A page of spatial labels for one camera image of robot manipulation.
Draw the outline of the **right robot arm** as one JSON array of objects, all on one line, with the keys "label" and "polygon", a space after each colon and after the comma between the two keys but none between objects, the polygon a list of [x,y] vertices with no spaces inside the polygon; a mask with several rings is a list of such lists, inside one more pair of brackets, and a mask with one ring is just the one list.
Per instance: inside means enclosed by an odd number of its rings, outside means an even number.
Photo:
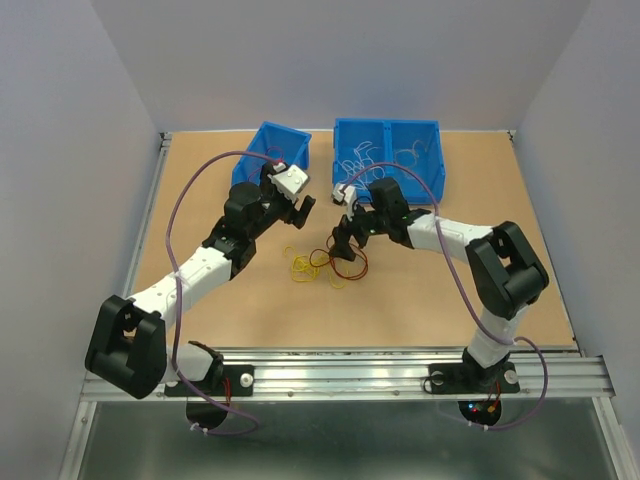
[{"label": "right robot arm", "polygon": [[549,275],[520,227],[510,221],[498,226],[465,224],[437,212],[413,209],[391,178],[368,187],[369,209],[362,207],[356,189],[335,185],[332,199],[346,208],[333,229],[329,255],[352,261],[374,235],[385,235],[409,249],[443,255],[449,269],[466,264],[482,303],[472,318],[476,331],[458,363],[432,364],[424,383],[435,395],[484,394],[493,387],[519,389],[509,380],[509,355],[516,331],[528,310],[549,285]]}]

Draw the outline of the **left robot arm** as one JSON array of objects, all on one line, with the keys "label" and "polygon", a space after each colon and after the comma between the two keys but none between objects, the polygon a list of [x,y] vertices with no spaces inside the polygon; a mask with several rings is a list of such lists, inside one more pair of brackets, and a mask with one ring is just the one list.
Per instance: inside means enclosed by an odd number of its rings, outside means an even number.
[{"label": "left robot arm", "polygon": [[85,357],[87,371],[136,399],[158,385],[187,379],[199,393],[222,382],[222,357],[191,341],[167,345],[183,314],[234,279],[256,253],[256,240],[281,221],[302,228],[315,201],[303,193],[307,173],[296,165],[263,166],[258,184],[233,185],[223,215],[209,236],[172,272],[128,298],[113,295],[100,306]]}]

